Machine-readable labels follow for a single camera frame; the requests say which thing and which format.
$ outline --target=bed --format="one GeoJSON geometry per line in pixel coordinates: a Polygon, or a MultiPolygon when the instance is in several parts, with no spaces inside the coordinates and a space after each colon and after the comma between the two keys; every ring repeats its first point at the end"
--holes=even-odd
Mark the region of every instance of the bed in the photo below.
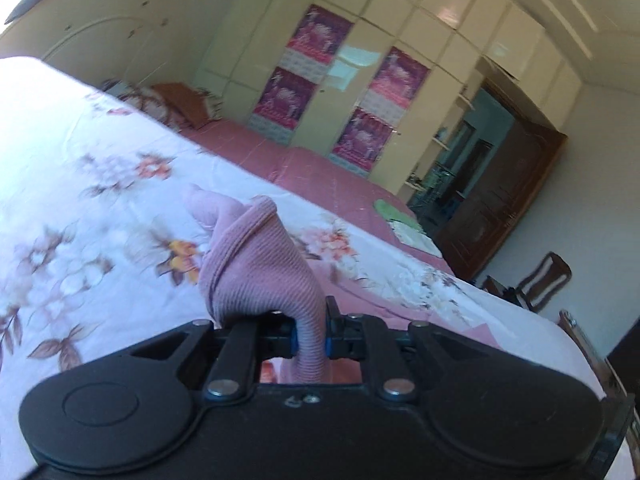
{"type": "Polygon", "coordinates": [[[286,148],[227,120],[210,123],[198,130],[185,128],[181,134],[244,170],[327,209],[420,261],[453,274],[443,258],[400,243],[385,219],[373,209],[373,203],[382,199],[415,217],[406,204],[394,194],[336,166],[324,156],[306,148],[286,148]]]}
{"type": "MultiPolygon", "coordinates": [[[[392,312],[370,311],[389,326],[406,327],[411,319],[442,323],[604,395],[561,328],[279,186],[286,168],[279,166],[270,182],[210,152],[224,155],[223,147],[203,149],[35,59],[0,60],[0,78],[3,480],[17,480],[34,465],[17,423],[31,387],[207,317],[194,286],[207,238],[181,200],[190,183],[244,202],[271,197],[301,252],[394,302],[392,312]]],[[[248,161],[247,169],[258,172],[248,161]]],[[[304,185],[296,190],[304,193],[304,185]]],[[[348,304],[339,306],[350,311],[348,304]]],[[[626,444],[608,478],[633,478],[626,444]]]]}

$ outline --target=white headboard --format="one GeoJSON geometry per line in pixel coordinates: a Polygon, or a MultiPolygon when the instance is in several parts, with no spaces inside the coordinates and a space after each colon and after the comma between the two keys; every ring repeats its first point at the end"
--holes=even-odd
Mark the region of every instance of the white headboard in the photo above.
{"type": "Polygon", "coordinates": [[[94,86],[180,80],[184,13],[181,0],[42,0],[0,35],[0,57],[37,57],[94,86]]]}

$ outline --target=chair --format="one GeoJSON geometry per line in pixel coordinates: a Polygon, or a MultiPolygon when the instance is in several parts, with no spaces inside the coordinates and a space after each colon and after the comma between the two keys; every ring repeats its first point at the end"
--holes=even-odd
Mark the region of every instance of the chair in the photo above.
{"type": "Polygon", "coordinates": [[[515,288],[507,288],[491,276],[486,277],[481,288],[532,312],[540,312],[553,295],[569,282],[571,276],[569,265],[560,256],[547,253],[536,270],[515,288]]]}

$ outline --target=ceiling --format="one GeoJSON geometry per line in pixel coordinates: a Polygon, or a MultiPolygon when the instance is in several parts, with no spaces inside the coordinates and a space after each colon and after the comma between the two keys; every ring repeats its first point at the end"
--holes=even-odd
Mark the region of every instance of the ceiling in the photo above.
{"type": "Polygon", "coordinates": [[[640,0],[516,0],[581,77],[640,94],[640,0]]]}

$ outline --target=brown wooden door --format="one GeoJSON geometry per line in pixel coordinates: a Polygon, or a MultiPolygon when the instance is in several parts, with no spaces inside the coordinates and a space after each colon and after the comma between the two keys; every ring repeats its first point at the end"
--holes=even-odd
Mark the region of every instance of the brown wooden door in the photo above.
{"type": "Polygon", "coordinates": [[[516,120],[436,243],[456,276],[471,280],[528,209],[566,135],[516,120]]]}

